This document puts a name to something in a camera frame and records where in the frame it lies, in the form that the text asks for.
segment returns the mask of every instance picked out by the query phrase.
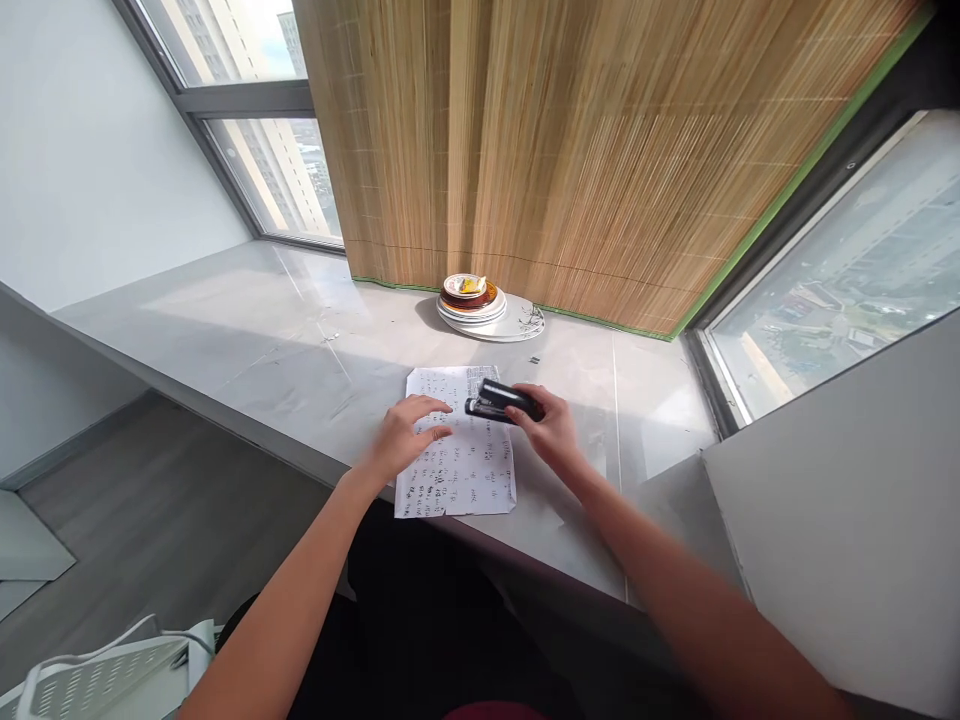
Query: roller blind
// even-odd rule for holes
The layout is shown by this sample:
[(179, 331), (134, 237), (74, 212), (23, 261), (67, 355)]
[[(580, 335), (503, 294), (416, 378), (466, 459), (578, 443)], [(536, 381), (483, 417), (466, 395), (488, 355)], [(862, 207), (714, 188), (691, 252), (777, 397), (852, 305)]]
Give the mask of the roller blind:
[(436, 288), (476, 272), (668, 337), (920, 14), (909, 0), (294, 5), (354, 277)]

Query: wooden floor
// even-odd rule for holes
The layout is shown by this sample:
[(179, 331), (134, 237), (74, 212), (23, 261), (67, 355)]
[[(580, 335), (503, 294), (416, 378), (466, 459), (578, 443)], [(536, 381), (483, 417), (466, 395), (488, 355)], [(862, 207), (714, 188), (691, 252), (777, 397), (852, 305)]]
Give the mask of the wooden floor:
[(329, 496), (310, 478), (157, 396), (21, 497), (77, 558), (0, 622), (0, 694), (41, 660), (87, 652), (156, 613), (224, 622)]

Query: paper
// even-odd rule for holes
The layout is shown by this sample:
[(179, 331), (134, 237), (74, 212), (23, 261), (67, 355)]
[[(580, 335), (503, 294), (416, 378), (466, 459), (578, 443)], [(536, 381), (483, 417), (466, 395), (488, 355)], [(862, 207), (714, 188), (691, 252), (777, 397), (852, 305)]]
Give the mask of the paper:
[(407, 395), (429, 395), (453, 408), (418, 421), (416, 431), (449, 425), (453, 435), (433, 443), (397, 477), (395, 517), (496, 515), (516, 507), (508, 426), (463, 410), (485, 377), (499, 380), (500, 374), (493, 365), (475, 365), (417, 368), (407, 376)]

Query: gray marble countertop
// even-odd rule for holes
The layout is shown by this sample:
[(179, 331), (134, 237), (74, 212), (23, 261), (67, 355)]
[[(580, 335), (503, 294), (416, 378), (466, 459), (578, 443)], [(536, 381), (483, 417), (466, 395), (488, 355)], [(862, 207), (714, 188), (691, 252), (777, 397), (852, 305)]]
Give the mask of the gray marble countertop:
[[(739, 583), (699, 451), (716, 442), (695, 371), (665, 343), (547, 313), (521, 343), (476, 341), (436, 296), (351, 280), (346, 260), (250, 242), (53, 316), (74, 330), (345, 465), (414, 367), (496, 365), (570, 402), (591, 464)], [(530, 362), (536, 355), (539, 364)], [(582, 509), (512, 428), (517, 507), (465, 523), (622, 601), (625, 578)]]

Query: black stapler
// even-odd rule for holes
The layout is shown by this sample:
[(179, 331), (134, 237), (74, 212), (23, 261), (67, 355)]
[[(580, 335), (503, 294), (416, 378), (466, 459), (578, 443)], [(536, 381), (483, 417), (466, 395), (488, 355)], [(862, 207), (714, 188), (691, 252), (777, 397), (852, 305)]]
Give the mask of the black stapler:
[(507, 387), (494, 380), (488, 378), (481, 380), (477, 395), (478, 397), (467, 399), (463, 408), (467, 415), (516, 425), (504, 412), (506, 408), (512, 406), (523, 410), (534, 422), (543, 420), (543, 408), (540, 403), (527, 393)]

